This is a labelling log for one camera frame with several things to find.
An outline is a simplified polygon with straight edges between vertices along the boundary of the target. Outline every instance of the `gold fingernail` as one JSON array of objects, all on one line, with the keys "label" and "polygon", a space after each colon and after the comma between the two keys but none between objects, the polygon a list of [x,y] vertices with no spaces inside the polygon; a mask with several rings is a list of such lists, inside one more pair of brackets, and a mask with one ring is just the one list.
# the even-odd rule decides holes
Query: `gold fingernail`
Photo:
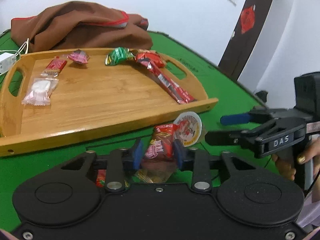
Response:
[{"label": "gold fingernail", "polygon": [[305,156],[299,156],[298,158],[297,158],[297,161],[298,161],[298,163],[303,163],[304,161],[305,161]]}]

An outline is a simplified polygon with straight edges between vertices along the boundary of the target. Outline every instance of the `green mat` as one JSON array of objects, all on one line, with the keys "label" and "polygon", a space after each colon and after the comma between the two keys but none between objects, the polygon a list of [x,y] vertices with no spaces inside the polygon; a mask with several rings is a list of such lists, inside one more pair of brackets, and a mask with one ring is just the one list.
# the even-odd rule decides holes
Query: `green mat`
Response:
[{"label": "green mat", "polygon": [[[256,124],[249,123],[239,126],[223,127],[219,120],[222,115],[237,114],[249,111],[259,102],[238,84],[232,82],[223,75],[216,66],[207,62],[198,54],[192,52],[182,44],[171,39],[162,33],[150,33],[153,40],[153,47],[159,52],[165,53],[183,63],[192,73],[199,79],[210,98],[217,97],[219,99],[215,108],[209,112],[200,114],[202,122],[207,130],[215,129],[251,129]],[[10,39],[10,33],[0,38],[1,49],[17,49],[18,46]],[[178,78],[183,78],[184,74],[173,65],[168,66],[169,70]],[[11,90],[17,89],[19,83],[18,76],[14,76],[12,80]],[[12,230],[20,221],[12,206],[12,193],[14,189],[28,178],[46,171],[53,166],[66,161],[86,150],[95,150],[98,155],[108,154],[111,150],[119,147],[131,147],[136,138],[142,138],[144,147],[146,148],[152,134],[152,127],[137,130],[130,133],[120,134],[108,138],[102,138],[95,141],[80,143],[67,147],[35,152],[24,155],[10,156],[0,158],[0,228]],[[267,167],[276,172],[274,163],[270,162],[270,157],[263,159],[254,159],[253,153],[243,150],[239,146],[209,146],[207,143],[200,142],[194,147],[206,149],[212,155],[219,155],[222,150],[230,150],[247,160]],[[169,182],[191,182],[192,173],[189,171],[174,173]],[[212,182],[213,186],[219,186],[219,178]]]}]

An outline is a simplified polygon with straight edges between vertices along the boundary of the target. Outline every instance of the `bamboo tray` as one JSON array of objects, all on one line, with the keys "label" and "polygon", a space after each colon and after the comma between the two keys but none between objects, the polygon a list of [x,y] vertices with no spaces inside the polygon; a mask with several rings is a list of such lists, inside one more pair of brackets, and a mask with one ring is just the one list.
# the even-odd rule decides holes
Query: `bamboo tray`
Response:
[{"label": "bamboo tray", "polygon": [[[29,83],[55,57],[74,49],[22,55],[7,73],[0,92],[0,156],[44,150],[128,132],[174,120],[185,111],[212,109],[217,98],[208,98],[198,79],[180,62],[162,54],[185,73],[179,80],[163,72],[198,101],[179,105],[135,62],[105,66],[112,49],[84,49],[87,65],[68,61],[52,93],[50,106],[24,106]],[[16,71],[23,78],[17,96],[9,90]]]}]

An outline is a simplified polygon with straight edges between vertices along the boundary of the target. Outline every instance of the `finger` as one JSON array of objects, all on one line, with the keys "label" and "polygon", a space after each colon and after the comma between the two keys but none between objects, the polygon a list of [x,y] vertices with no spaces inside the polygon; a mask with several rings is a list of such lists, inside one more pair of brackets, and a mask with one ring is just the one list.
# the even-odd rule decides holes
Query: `finger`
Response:
[{"label": "finger", "polygon": [[290,171],[285,171],[285,172],[282,172],[280,173],[281,176],[289,179],[289,180],[294,180],[294,176],[296,174],[296,170],[295,169],[291,169]]},{"label": "finger", "polygon": [[2,238],[4,238],[4,240],[18,240],[17,238],[15,238],[13,235],[11,235],[10,233],[0,229],[0,239],[2,240]]},{"label": "finger", "polygon": [[278,159],[276,161],[276,167],[279,173],[283,173],[291,170],[291,164],[281,159]]},{"label": "finger", "polygon": [[278,155],[273,154],[273,155],[271,155],[271,158],[272,158],[272,160],[273,160],[274,162],[276,162],[279,157],[278,157]]},{"label": "finger", "polygon": [[317,175],[320,170],[320,164],[317,164],[316,166],[313,166],[313,175]]},{"label": "finger", "polygon": [[314,156],[320,154],[320,138],[314,141],[302,154],[297,158],[299,164],[304,164],[310,161]]},{"label": "finger", "polygon": [[320,227],[313,230],[309,235],[307,235],[305,238],[303,238],[303,240],[311,240],[311,238],[313,236],[315,236],[315,234],[318,233],[319,231],[320,231]]},{"label": "finger", "polygon": [[320,170],[320,156],[317,155],[313,158],[313,175],[315,176]]}]

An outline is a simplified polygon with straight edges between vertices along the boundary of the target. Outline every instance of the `brown bag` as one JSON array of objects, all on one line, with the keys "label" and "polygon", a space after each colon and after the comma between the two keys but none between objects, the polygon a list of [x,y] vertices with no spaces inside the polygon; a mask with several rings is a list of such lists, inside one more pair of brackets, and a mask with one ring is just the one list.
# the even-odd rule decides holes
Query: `brown bag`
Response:
[{"label": "brown bag", "polygon": [[11,20],[11,38],[29,51],[126,47],[150,49],[148,20],[138,14],[97,3],[72,1],[49,7],[37,16]]}]

